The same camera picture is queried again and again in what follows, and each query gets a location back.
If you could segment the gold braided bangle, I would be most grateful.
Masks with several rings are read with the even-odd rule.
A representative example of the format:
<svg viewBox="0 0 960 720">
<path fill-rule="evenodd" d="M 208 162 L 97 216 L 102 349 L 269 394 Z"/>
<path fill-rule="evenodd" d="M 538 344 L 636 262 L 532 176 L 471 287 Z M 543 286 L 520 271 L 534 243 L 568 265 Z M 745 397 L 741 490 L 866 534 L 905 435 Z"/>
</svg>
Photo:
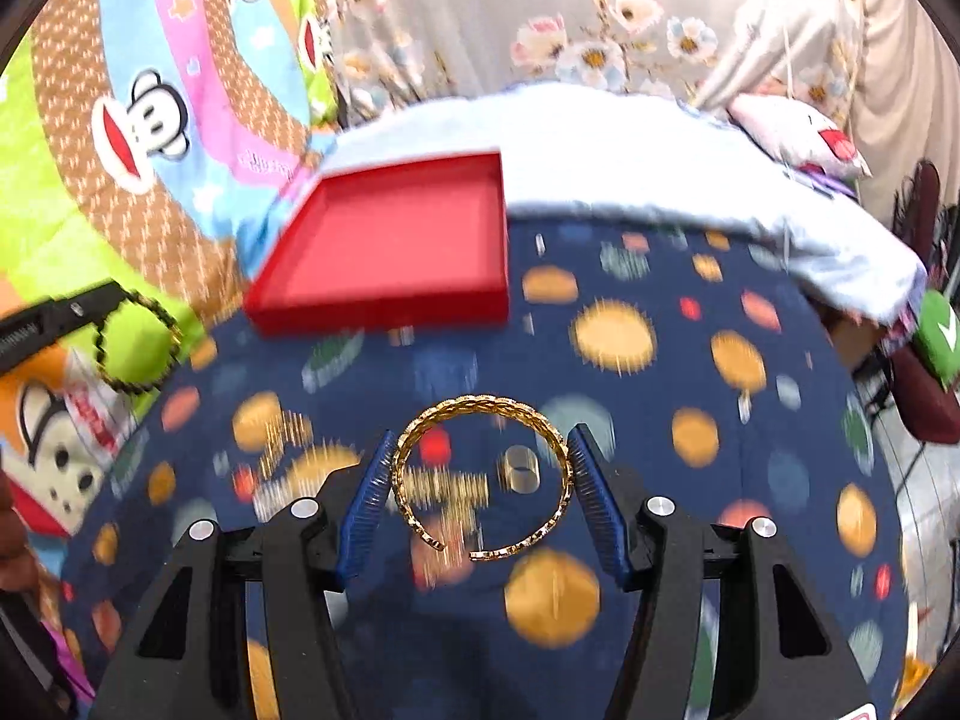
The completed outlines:
<svg viewBox="0 0 960 720">
<path fill-rule="evenodd" d="M 391 455 L 391 489 L 395 508 L 421 543 L 435 553 L 448 549 L 448 543 L 433 535 L 418 516 L 420 509 L 430 505 L 441 507 L 441 522 L 457 525 L 460 531 L 477 532 L 477 511 L 490 505 L 490 483 L 483 473 L 451 472 L 448 468 L 420 468 L 410 470 L 409 458 L 413 449 L 427 434 L 443 422 L 469 415 L 491 415 L 519 422 L 539 434 L 555 455 L 560 466 L 560 492 L 553 512 L 545 522 L 516 543 L 501 548 L 480 548 L 467 553 L 472 562 L 503 561 L 530 550 L 540 543 L 565 516 L 574 496 L 574 468 L 568 444 L 550 419 L 522 401 L 500 395 L 460 395 L 440 401 L 421 411 L 407 424 L 398 438 Z"/>
</svg>

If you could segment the colourful monkey cartoon quilt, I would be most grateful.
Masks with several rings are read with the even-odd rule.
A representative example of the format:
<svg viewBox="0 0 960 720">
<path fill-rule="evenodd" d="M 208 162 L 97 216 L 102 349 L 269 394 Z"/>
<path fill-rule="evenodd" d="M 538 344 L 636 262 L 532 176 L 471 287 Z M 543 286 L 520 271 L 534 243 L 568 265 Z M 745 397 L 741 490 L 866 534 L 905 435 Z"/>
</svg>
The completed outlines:
<svg viewBox="0 0 960 720">
<path fill-rule="evenodd" d="M 256 457 L 200 442 L 234 319 L 332 143 L 329 0 L 2 0 L 2 319 L 130 298 L 2 376 L 2 712 L 78 718 L 197 518 Z"/>
</svg>

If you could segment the red tray box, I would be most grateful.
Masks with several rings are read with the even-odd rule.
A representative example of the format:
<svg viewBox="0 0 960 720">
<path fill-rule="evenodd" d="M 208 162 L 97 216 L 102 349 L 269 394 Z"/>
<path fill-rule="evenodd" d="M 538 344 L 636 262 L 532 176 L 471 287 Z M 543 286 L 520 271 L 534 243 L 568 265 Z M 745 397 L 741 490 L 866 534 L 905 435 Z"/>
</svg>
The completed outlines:
<svg viewBox="0 0 960 720">
<path fill-rule="evenodd" d="M 267 337 L 505 322 L 500 154 L 320 179 L 245 294 L 244 312 Z"/>
</svg>

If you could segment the green bag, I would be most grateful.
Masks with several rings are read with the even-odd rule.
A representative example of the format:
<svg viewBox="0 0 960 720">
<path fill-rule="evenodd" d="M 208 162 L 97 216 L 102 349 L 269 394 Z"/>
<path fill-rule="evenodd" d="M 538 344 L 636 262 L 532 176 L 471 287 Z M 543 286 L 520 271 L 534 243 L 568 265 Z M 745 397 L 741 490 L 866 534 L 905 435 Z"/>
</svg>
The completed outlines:
<svg viewBox="0 0 960 720">
<path fill-rule="evenodd" d="M 958 316 L 944 294 L 924 293 L 918 328 L 913 337 L 916 354 L 944 388 L 952 387 L 960 371 Z"/>
</svg>

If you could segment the light blue folded blanket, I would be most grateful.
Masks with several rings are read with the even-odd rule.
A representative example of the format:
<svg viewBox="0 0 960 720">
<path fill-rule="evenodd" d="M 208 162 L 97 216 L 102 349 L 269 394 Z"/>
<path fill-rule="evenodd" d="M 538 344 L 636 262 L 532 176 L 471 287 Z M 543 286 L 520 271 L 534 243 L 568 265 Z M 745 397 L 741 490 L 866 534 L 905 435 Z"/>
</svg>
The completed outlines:
<svg viewBox="0 0 960 720">
<path fill-rule="evenodd" d="M 512 216 L 581 216 L 743 234 L 818 299 L 890 325 L 926 291 L 918 255 L 853 200 L 745 133 L 658 96 L 539 83 L 444 98 L 348 128 L 320 171 L 500 154 Z"/>
</svg>

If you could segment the white cartoon pillow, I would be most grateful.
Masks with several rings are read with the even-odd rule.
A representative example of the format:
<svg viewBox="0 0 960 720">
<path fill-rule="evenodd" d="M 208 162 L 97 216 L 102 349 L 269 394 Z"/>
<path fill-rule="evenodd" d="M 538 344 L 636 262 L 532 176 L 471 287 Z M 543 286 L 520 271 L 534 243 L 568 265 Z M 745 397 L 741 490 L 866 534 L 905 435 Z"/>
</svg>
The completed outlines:
<svg viewBox="0 0 960 720">
<path fill-rule="evenodd" d="M 773 160 L 818 171 L 840 181 L 869 179 L 872 171 L 859 148 L 832 119 L 799 99 L 739 94 L 727 114 Z"/>
</svg>

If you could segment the floral grey bedding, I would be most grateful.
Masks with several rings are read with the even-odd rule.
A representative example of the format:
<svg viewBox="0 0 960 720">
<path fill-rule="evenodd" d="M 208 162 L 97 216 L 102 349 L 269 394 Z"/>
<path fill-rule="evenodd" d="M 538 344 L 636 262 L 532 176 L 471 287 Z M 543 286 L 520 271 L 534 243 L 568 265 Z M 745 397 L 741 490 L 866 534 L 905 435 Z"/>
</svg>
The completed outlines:
<svg viewBox="0 0 960 720">
<path fill-rule="evenodd" d="M 958 64 L 919 0 L 329 0 L 352 121 L 532 82 L 724 112 L 796 99 L 861 148 L 862 203 L 889 216 L 919 161 L 958 197 Z"/>
</svg>

